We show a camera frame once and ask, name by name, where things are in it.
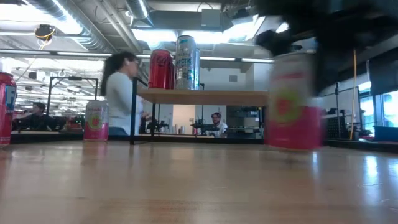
window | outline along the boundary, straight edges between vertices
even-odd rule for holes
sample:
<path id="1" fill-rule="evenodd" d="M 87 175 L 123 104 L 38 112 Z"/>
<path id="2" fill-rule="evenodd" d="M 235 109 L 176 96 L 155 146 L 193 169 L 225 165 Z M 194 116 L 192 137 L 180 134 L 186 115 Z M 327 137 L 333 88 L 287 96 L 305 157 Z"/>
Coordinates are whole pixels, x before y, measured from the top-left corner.
<path id="1" fill-rule="evenodd" d="M 398 91 L 385 93 L 383 99 L 384 126 L 398 127 Z"/>
<path id="2" fill-rule="evenodd" d="M 361 98 L 361 110 L 363 112 L 363 127 L 365 130 L 374 132 L 374 110 L 373 110 L 373 98 L 372 96 L 367 96 Z"/>

silver can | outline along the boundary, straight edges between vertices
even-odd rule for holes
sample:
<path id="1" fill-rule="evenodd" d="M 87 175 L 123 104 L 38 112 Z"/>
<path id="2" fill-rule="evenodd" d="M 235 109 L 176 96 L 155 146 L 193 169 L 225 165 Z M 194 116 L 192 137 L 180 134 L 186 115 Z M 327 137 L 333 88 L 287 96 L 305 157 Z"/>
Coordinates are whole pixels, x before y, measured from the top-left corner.
<path id="1" fill-rule="evenodd" d="M 175 89 L 195 89 L 195 60 L 197 44 L 195 39 L 182 35 L 177 39 L 177 53 L 175 54 Z"/>
<path id="2" fill-rule="evenodd" d="M 195 89 L 200 90 L 200 50 L 197 49 L 195 56 Z"/>

man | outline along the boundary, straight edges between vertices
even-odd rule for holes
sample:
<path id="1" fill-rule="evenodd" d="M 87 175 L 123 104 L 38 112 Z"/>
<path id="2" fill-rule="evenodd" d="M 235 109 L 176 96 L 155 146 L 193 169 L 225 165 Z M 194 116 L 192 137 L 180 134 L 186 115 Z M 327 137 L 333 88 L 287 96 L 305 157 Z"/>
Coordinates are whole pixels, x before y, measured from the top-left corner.
<path id="1" fill-rule="evenodd" d="M 228 126 L 221 122 L 221 114 L 219 112 L 215 112 L 211 115 L 211 119 L 213 120 L 213 124 L 219 129 L 218 131 L 206 131 L 207 135 L 214 135 L 215 138 L 222 138 Z"/>
<path id="2" fill-rule="evenodd" d="M 55 129 L 54 119 L 44 114 L 45 104 L 33 103 L 33 113 L 25 118 L 18 119 L 17 125 L 28 127 L 30 131 L 48 131 Z"/>

wooden shelf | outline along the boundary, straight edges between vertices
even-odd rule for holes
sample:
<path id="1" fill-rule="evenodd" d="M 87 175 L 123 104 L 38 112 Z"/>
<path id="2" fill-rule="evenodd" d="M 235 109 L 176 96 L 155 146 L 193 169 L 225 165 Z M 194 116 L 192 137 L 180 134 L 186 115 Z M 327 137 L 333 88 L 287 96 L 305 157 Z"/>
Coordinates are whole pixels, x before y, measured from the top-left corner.
<path id="1" fill-rule="evenodd" d="M 137 94 L 156 104 L 265 106 L 266 91 L 141 89 Z"/>

pink can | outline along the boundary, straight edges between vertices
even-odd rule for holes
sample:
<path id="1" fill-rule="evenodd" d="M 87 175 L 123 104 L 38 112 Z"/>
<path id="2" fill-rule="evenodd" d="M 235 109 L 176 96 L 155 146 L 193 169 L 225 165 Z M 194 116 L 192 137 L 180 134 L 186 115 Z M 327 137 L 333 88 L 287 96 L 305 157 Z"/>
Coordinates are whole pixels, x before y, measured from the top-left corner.
<path id="1" fill-rule="evenodd" d="M 86 141 L 106 141 L 109 132 L 109 106 L 106 101 L 90 100 L 86 105 Z"/>
<path id="2" fill-rule="evenodd" d="M 275 58 L 270 77 L 268 140 L 271 146 L 314 150 L 322 143 L 321 99 L 314 96 L 313 54 Z"/>
<path id="3" fill-rule="evenodd" d="M 11 74 L 0 72 L 0 148 L 10 144 L 17 85 Z"/>

